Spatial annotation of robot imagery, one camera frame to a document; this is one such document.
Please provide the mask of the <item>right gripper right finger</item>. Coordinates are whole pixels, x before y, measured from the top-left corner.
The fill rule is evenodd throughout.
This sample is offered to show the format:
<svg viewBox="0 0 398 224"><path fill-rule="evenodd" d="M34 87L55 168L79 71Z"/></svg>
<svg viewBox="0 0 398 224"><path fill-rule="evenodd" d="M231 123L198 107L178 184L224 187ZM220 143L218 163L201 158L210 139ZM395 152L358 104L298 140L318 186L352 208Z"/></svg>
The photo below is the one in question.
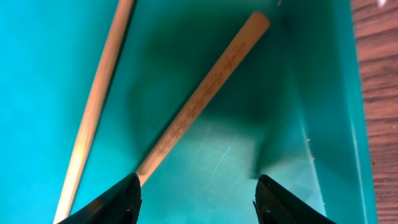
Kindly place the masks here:
<svg viewBox="0 0 398 224"><path fill-rule="evenodd" d="M265 174L259 176L253 204L260 224L334 224Z"/></svg>

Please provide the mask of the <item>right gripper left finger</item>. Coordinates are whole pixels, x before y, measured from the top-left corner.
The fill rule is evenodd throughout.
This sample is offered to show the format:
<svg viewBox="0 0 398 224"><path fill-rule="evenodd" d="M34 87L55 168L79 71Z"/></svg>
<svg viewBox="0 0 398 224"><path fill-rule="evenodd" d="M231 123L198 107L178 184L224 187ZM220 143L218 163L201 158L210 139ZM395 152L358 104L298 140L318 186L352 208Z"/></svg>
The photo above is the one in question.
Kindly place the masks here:
<svg viewBox="0 0 398 224"><path fill-rule="evenodd" d="M141 205L141 183L132 173L60 224L136 224Z"/></svg>

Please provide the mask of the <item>wooden chopstick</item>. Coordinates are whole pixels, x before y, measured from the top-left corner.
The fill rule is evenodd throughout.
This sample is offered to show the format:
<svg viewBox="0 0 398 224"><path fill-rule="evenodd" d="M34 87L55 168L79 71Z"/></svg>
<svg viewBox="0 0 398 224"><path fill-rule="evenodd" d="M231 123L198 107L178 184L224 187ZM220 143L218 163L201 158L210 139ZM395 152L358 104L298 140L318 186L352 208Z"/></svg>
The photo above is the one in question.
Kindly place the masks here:
<svg viewBox="0 0 398 224"><path fill-rule="evenodd" d="M62 192L55 212L54 223L60 223L66 219L72 209L81 176L95 137L96 128L133 4L133 0L118 1L75 139Z"/></svg>
<svg viewBox="0 0 398 224"><path fill-rule="evenodd" d="M249 16L139 166L136 174L141 185L145 184L269 26L270 21L263 13L256 11Z"/></svg>

